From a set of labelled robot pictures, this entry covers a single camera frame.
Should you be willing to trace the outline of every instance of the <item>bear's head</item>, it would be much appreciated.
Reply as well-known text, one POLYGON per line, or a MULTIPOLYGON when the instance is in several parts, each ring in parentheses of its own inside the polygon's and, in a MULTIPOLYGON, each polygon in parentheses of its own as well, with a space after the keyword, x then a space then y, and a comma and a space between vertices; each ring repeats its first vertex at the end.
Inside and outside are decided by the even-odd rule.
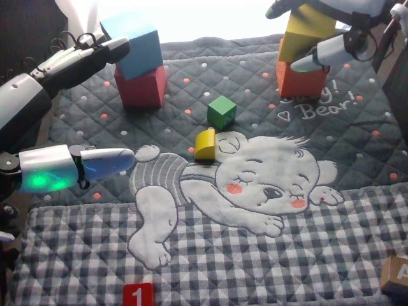
POLYGON ((268 215, 307 210, 319 166, 304 138, 258 136, 237 132, 216 135, 215 174, 220 193, 237 207, 268 215))

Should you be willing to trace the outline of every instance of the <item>yellow block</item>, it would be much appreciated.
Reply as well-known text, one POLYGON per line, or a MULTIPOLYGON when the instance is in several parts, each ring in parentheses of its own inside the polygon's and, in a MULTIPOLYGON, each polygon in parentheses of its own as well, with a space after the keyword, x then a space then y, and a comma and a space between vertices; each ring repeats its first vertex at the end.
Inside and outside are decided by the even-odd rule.
POLYGON ((215 159, 215 130, 208 129, 196 137, 194 159, 215 159))
POLYGON ((308 4, 293 10, 283 37, 279 61, 293 62, 314 45, 335 34, 336 20, 316 11, 308 4))

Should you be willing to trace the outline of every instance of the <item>robotic hand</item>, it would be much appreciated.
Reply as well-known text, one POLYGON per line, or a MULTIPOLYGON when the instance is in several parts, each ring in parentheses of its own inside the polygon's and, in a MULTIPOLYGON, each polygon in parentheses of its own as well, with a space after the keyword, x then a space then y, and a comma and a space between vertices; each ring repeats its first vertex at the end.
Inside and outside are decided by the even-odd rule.
POLYGON ((372 37, 370 29, 382 22, 388 24, 391 21, 390 11, 398 11, 402 28, 403 30, 406 29, 405 20, 408 16, 406 13, 408 9, 397 3, 398 0, 276 0, 268 9, 266 17, 269 19, 277 18, 289 10, 296 9, 303 4, 309 4, 321 13, 351 26, 350 31, 318 43, 305 57, 291 65, 291 69, 294 71, 308 72, 342 64, 353 59, 358 61, 371 60, 372 57, 360 59, 360 55, 367 50, 368 36, 372 37))
MULTIPOLYGON (((50 110, 51 99, 61 89, 82 83, 106 63, 118 62, 129 53, 127 38, 99 44, 97 38, 102 36, 93 33, 83 37, 75 47, 57 52, 30 75, 22 73, 0 86, 0 202, 14 190, 47 193, 77 183, 87 189, 90 181, 134 164, 135 155, 129 149, 54 145, 21 150, 17 145, 50 110)), ((11 241, 13 237, 0 231, 0 240, 11 241)))

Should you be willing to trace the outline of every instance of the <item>bear's leg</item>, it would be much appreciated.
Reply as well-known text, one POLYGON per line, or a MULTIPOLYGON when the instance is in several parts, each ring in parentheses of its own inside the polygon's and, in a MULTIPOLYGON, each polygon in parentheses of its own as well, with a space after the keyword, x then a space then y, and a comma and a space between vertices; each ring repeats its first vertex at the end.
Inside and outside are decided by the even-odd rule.
POLYGON ((136 193, 136 207, 144 224, 130 238, 129 252, 150 270, 166 266, 171 257, 164 242, 177 225, 173 196, 163 187, 144 187, 136 193))

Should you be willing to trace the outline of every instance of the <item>bear's ear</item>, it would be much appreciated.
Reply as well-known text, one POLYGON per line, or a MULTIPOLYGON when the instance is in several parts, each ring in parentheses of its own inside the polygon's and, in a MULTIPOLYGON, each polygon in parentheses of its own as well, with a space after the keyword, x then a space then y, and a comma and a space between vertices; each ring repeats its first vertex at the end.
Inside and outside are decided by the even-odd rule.
POLYGON ((238 132, 225 132, 215 135, 215 158, 224 161, 228 156, 238 152, 248 139, 238 132))

